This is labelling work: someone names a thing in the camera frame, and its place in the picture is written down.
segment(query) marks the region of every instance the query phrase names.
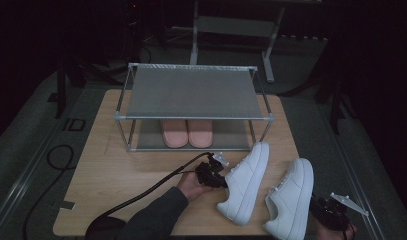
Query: dark background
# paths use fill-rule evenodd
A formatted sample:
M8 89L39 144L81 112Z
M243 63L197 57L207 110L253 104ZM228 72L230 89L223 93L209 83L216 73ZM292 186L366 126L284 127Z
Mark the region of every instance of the dark background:
M101 65L134 57L125 42L136 41L127 24L137 19L160 36L160 24L191 27L192 1L146 2L0 0L0 135L62 57ZM278 2L287 6L280 34L330 39L317 67L340 79L407 208L407 1Z

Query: black cable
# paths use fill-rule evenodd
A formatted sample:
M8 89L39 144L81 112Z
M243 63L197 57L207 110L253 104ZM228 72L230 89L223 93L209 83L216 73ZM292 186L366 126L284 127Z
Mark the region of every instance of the black cable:
M204 156L204 155L213 155L210 152L204 152L201 153L199 155L197 155L196 157L194 157L193 159L191 159L190 161L188 161L186 164L184 164L183 166L179 167L177 170L173 171L172 173L170 173L169 175L167 175L166 177L164 177L162 180L160 180L159 182L157 182L155 185L153 185L151 188L149 188L148 190L146 190L145 192L141 193L140 195L122 203L119 204L118 206L104 212L103 214L101 214L100 216L98 216L96 219L99 218L103 218L103 217L107 217L110 214L118 211L119 209L122 209L128 205L130 205L131 203L134 203L140 199L142 199L143 197L147 196L148 194L150 194L151 192L153 192L156 188L158 188L160 185L162 185L163 183L165 183L166 181L168 181L171 177L181 173L182 170L184 170L184 168L186 168L188 165L190 165L191 163L193 163L194 161L196 161L197 159L199 159L200 157Z
M69 151L70 151L70 156L69 156L68 163L65 165L65 167L62 167L62 168L61 168L61 167L55 166L55 165L51 162L50 155L53 153L54 150L59 149L59 148L62 148L62 147L69 149ZM50 149L50 150L48 151L48 153L47 153L47 163L48 163L52 168L54 168L54 169L56 169L56 170L60 170L61 172L60 172L59 175L56 177L56 179L54 179L53 182L47 187L47 189L43 192L43 194L41 194L41 196L37 199L37 201L34 203L34 205L32 206L32 208L29 210L28 214L26 215L25 220L24 220L24 222L23 222L23 228L22 228L22 235L23 235L23 239L24 239L24 240L27 240L27 239L28 239L27 232L26 232L27 225L28 225L28 221L29 221L29 218L31 217L33 211L34 211L35 208L38 206L38 203L43 199L43 197L47 194L47 192L56 184L56 182L59 181L59 179L63 176L63 174L64 174L66 171L68 171L68 170L73 170L73 169L76 168L76 166L74 166L74 167L69 167L70 164L71 164L72 161L73 161L73 157L74 157L73 148L72 148L71 146L65 145L65 144L63 144L63 145L58 145L58 146L56 146L56 147L53 147L52 149Z

